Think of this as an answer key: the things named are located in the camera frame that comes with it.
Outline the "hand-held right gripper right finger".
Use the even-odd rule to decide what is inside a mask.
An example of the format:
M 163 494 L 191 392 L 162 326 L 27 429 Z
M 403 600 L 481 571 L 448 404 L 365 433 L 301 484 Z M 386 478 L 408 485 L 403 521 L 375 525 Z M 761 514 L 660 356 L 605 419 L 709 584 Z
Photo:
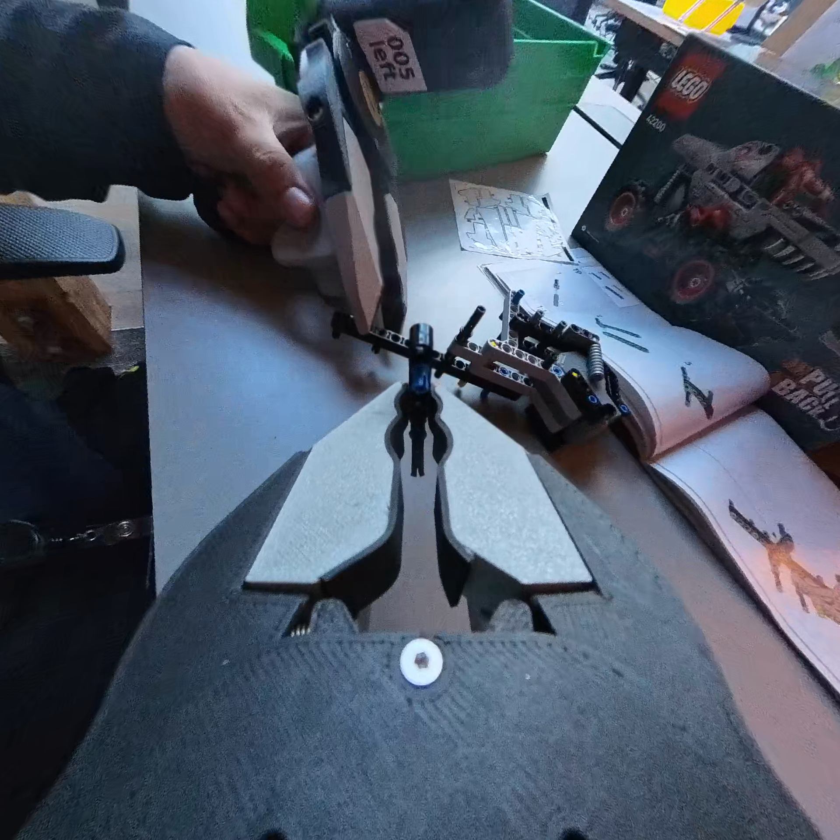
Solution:
M 530 453 L 447 391 L 436 393 L 444 453 L 437 462 L 437 562 L 450 605 L 585 592 L 590 569 Z

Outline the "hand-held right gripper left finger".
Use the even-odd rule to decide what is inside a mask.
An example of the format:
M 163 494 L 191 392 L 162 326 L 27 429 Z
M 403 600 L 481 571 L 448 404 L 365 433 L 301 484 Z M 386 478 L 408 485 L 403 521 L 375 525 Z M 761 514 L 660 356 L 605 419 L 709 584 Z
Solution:
M 391 431 L 401 391 L 390 386 L 311 448 L 245 587 L 339 600 L 357 616 L 393 585 L 403 493 Z

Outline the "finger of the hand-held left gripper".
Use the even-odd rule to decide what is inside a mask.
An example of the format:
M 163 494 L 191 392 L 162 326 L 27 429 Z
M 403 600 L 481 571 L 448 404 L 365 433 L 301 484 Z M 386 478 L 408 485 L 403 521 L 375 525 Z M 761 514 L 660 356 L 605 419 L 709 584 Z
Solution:
M 393 194 L 375 188 L 363 148 L 351 127 L 343 127 L 339 174 L 350 185 L 329 183 L 316 145 L 295 155 L 318 218 L 305 231 L 279 228 L 270 251 L 280 266 L 307 271 L 320 296 L 350 315 L 363 333 L 403 330 L 406 318 L 406 250 Z

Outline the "black lego axle pin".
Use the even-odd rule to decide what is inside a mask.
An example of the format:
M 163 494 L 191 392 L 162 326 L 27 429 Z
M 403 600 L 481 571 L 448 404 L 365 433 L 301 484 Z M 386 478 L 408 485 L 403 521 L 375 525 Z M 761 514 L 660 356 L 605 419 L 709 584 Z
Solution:
M 433 396 L 434 331 L 425 323 L 415 323 L 408 334 L 408 383 L 404 412 L 411 440 L 411 476 L 423 477 L 426 432 L 434 420 Z

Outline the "grey and black lego assembly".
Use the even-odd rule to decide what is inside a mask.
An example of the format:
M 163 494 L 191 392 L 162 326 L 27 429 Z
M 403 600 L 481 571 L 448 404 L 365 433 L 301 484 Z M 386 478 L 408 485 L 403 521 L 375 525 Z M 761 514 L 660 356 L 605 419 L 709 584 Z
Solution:
M 551 323 L 542 310 L 527 310 L 523 295 L 523 290 L 508 294 L 498 337 L 483 343 L 473 340 L 486 312 L 478 306 L 445 352 L 434 349 L 433 379 L 447 375 L 460 387 L 479 388 L 481 397 L 524 400 L 528 421 L 550 452 L 631 418 L 618 376 L 603 359 L 600 336 L 572 322 Z M 361 332 L 350 315 L 336 312 L 332 336 L 344 334 L 375 352 L 408 360 L 408 335 L 388 329 Z

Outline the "person's left forearm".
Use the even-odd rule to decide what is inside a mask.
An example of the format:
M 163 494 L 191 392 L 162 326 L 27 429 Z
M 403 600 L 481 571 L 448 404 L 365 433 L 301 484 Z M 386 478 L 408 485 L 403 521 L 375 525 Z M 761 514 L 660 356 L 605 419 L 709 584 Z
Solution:
M 196 178 L 163 107 L 186 46 L 118 8 L 1 3 L 1 193 L 102 202 L 111 186 L 183 200 Z

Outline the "open lego instruction booklet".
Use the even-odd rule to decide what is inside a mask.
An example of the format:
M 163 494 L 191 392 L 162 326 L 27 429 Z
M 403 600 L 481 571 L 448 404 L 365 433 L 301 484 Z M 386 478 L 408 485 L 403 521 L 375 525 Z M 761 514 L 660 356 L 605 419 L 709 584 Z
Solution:
M 794 649 L 839 690 L 838 488 L 757 401 L 761 365 L 649 310 L 592 257 L 483 271 L 526 317 L 600 338 L 639 458 Z

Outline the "dark lego set box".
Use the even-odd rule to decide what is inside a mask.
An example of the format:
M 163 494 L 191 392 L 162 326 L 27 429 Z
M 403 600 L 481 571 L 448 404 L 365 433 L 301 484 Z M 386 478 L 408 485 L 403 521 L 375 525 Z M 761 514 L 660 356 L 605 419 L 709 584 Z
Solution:
M 806 452 L 839 438 L 838 110 L 688 36 L 574 227 L 657 314 L 770 375 Z

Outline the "person's left hand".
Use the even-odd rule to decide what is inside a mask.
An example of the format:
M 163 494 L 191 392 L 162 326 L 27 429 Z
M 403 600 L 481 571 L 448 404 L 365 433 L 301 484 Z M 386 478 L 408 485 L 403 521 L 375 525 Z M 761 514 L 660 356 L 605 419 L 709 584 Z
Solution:
M 198 178 L 213 187 L 211 217 L 252 245 L 319 218 L 294 155 L 313 143 L 298 97 L 193 47 L 168 54 L 163 106 Z

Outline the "green plastic bin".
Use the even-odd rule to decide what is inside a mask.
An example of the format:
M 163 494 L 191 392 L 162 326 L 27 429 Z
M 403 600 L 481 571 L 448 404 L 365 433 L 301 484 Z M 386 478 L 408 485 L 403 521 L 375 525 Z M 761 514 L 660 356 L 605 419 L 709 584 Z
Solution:
M 252 57 L 298 93 L 298 23 L 309 2 L 248 1 Z M 512 2 L 513 51 L 488 89 L 441 91 L 382 102 L 404 181 L 467 172 L 547 153 L 608 50 L 606 41 L 546 2 Z

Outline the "white sticker sheet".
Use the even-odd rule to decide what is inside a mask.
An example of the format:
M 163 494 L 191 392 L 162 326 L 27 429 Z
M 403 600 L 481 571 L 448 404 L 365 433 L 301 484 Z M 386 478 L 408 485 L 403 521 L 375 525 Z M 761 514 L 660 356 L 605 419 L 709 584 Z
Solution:
M 495 186 L 448 181 L 462 250 L 481 256 L 576 262 L 553 210 L 539 197 Z

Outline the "yellow plastic bin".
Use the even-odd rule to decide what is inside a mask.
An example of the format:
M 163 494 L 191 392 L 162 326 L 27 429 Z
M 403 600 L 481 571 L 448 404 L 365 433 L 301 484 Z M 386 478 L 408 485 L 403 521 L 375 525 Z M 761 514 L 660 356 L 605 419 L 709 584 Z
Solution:
M 745 8 L 743 1 L 665 1 L 665 16 L 689 29 L 709 35 L 724 35 Z

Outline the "person's dark trousers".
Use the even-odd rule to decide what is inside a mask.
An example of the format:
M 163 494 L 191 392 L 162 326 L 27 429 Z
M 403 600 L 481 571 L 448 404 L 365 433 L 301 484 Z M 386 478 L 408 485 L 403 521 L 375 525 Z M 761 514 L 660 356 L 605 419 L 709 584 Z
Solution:
M 154 598 L 145 363 L 80 367 L 57 396 L 2 371 L 1 834 L 90 727 Z

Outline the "background wooden table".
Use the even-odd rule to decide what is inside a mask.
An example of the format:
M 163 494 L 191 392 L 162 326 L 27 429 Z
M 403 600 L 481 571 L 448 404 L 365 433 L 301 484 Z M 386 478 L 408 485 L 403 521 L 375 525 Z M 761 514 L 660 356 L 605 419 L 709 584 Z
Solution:
M 749 61 L 756 58 L 774 62 L 793 46 L 793 44 L 805 35 L 821 18 L 828 13 L 838 11 L 838 2 L 829 1 L 801 1 L 794 2 L 791 12 L 785 20 L 780 23 L 760 44 L 749 35 L 752 20 L 761 16 L 761 9 L 766 2 L 744 2 L 745 8 L 742 14 L 747 14 L 746 35 L 734 32 L 733 25 L 724 35 L 714 36 L 700 31 L 689 29 L 671 20 L 663 14 L 662 8 L 665 2 L 631 2 L 631 1 L 607 1 L 605 5 L 621 18 L 630 21 L 636 27 L 641 28 L 651 35 L 657 37 L 673 47 L 682 44 L 688 35 L 698 35 L 709 41 L 714 46 L 727 50 L 735 50 L 736 54 L 746 57 Z

